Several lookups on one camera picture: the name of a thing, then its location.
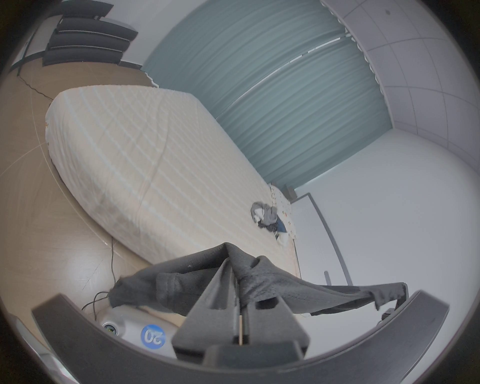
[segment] patterned pillow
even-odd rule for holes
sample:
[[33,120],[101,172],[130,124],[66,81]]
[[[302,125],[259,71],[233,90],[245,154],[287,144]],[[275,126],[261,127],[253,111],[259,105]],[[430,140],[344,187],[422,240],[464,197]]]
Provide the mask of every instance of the patterned pillow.
[[293,239],[297,238],[297,230],[293,225],[292,206],[290,201],[284,196],[280,189],[274,185],[270,185],[272,190],[273,205],[277,208],[277,214],[285,225],[285,229]]

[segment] round blue label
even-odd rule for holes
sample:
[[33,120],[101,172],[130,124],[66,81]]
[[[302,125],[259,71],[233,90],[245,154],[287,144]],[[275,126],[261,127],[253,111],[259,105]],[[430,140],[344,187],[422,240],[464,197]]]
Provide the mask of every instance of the round blue label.
[[142,329],[142,343],[150,349],[159,349],[165,344],[165,332],[158,325],[150,324]]

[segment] curtain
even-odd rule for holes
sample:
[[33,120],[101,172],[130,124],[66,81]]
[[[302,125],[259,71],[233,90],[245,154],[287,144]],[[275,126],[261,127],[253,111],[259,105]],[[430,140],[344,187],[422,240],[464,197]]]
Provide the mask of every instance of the curtain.
[[267,182],[296,188],[391,121],[363,53],[314,0],[209,0],[142,68],[196,96]]

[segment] wooden floor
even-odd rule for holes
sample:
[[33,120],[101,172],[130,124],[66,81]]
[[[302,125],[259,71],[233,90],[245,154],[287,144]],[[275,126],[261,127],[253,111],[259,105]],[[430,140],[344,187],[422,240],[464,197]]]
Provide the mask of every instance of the wooden floor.
[[[39,59],[25,64],[20,76],[52,99],[84,85],[151,86],[139,70],[103,63],[42,67]],[[114,282],[112,238],[61,182],[45,144],[51,101],[21,78],[14,70],[0,86],[0,297],[43,342],[31,309],[57,293],[81,307],[108,291]],[[113,249],[117,278],[148,266],[116,240]]]

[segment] gray cloth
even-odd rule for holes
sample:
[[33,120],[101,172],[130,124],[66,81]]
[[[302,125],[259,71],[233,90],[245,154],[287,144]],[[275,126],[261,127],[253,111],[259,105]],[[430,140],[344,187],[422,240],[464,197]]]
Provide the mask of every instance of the gray cloth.
[[321,286],[250,256],[230,243],[147,267],[121,278],[108,294],[110,305],[146,305],[186,316],[226,258],[239,283],[241,306],[281,296],[293,313],[337,313],[375,302],[377,310],[407,295],[405,283],[369,287]]
[[252,219],[255,221],[255,209],[262,208],[264,210],[264,217],[260,222],[266,226],[276,223],[276,207],[271,207],[268,204],[264,204],[260,201],[257,201],[252,204],[250,208],[250,213],[252,214]]

